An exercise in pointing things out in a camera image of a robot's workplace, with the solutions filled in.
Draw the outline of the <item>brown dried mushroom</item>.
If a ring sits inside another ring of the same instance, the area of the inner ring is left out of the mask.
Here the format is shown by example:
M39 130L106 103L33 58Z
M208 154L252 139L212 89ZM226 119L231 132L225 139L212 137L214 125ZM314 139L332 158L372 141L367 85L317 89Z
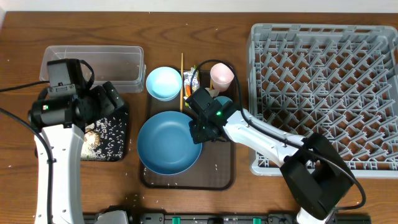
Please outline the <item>brown dried mushroom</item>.
M101 144L101 136L96 131L88 131L84 135L82 152L92 153Z

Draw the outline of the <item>dark blue plate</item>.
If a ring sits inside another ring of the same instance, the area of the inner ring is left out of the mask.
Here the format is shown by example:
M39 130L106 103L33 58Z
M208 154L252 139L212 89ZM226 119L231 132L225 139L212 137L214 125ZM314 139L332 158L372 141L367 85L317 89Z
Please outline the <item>dark blue plate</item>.
M191 117L164 111L149 118L139 131L137 153L152 172L175 175L185 172L198 160L202 144L190 134Z

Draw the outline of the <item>light blue plastic bowl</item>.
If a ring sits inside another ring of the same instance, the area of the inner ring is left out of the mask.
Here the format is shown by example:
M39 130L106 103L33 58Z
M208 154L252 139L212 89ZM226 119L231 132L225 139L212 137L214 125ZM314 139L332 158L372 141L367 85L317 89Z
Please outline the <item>light blue plastic bowl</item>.
M171 101L180 94L180 73L172 67L159 67L146 79L148 93L159 101Z

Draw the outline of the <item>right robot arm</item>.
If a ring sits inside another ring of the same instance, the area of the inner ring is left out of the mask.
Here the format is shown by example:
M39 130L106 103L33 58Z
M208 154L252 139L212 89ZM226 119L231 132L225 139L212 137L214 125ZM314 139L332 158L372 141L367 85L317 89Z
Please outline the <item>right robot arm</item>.
M297 223L328 223L354 176L331 142L321 134L306 138L286 133L228 101L221 104L199 88L187 98L198 115L189 123L194 143L226 137L250 147L279 167L295 201Z

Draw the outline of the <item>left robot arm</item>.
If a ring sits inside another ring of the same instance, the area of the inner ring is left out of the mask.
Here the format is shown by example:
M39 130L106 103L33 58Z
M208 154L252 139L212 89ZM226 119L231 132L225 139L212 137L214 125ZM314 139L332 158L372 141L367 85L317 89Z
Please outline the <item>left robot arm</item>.
M47 63L49 87L29 111L39 163L36 223L84 223L80 161L85 128L128 109L111 82L94 86L86 80L84 60L65 58Z

